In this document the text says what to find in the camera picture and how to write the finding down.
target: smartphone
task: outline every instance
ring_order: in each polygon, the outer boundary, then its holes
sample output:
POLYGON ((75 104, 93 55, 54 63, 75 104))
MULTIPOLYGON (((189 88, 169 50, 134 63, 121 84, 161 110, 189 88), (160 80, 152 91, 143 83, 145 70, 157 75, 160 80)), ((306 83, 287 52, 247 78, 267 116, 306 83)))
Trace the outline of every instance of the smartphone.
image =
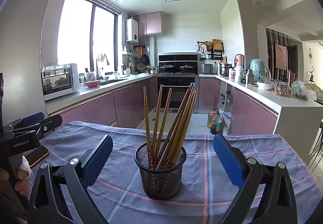
POLYGON ((33 150, 31 153, 29 153, 26 156, 27 161, 29 162, 29 166, 33 167, 35 164, 37 164, 40 160, 42 160, 44 157, 49 155, 49 150, 41 145, 40 147, 33 150))

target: microwave oven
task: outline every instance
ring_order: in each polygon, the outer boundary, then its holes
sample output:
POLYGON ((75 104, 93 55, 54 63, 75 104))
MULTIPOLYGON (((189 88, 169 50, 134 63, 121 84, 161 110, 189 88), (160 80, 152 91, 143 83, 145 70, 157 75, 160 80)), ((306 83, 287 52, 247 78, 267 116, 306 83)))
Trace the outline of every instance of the microwave oven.
POLYGON ((45 101, 77 92, 79 89, 77 64, 43 67, 41 80, 45 101))

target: pink bowl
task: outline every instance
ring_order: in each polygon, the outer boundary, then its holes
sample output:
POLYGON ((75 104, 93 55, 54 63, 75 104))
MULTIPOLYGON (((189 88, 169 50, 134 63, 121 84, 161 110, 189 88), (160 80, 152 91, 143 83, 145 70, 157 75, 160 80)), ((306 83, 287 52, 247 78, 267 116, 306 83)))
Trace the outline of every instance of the pink bowl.
POLYGON ((88 88, 97 87, 100 84, 99 80, 85 82, 88 88))

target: white countertop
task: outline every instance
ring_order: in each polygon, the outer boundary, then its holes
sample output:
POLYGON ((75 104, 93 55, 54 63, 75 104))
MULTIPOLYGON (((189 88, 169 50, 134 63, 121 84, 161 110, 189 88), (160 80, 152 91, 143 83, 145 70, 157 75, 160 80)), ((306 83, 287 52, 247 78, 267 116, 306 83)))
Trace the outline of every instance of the white countertop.
POLYGON ((68 107, 75 103, 86 100, 90 97, 94 97, 96 95, 99 95, 108 91, 112 91, 119 87, 132 84, 152 76, 153 76, 152 74, 131 75, 128 79, 125 79, 124 81, 119 81, 119 82, 110 83, 106 85, 99 85, 98 87, 95 87, 95 88, 88 88, 85 85, 80 85, 80 89, 75 93, 71 93, 68 95, 64 95, 64 96, 46 101, 45 105, 46 105, 47 113, 52 114, 58 110, 61 110, 65 107, 68 107))
POLYGON ((245 84, 241 83, 235 83, 234 79, 230 79, 225 76, 220 76, 220 75, 206 75, 206 74, 200 74, 199 77, 213 77, 213 78, 218 78, 235 88, 241 90, 242 92, 252 96, 259 102, 263 103, 264 105, 268 106, 272 110, 276 111, 278 114, 281 111, 282 107, 318 107, 318 108, 323 108, 322 105, 316 103, 316 102, 309 102, 309 101, 304 101, 301 99, 298 99, 292 95, 290 97, 283 97, 283 96, 278 96, 275 94, 274 91, 267 91, 267 90, 261 90, 258 87, 254 87, 251 85, 248 85, 247 87, 245 84))

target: water heater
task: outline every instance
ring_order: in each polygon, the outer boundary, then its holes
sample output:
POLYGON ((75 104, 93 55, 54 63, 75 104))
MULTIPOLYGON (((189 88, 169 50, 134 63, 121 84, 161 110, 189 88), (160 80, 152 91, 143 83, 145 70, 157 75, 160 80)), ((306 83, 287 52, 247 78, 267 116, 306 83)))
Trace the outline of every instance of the water heater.
POLYGON ((138 22, 133 18, 126 21, 126 40, 127 42, 138 43, 138 22))

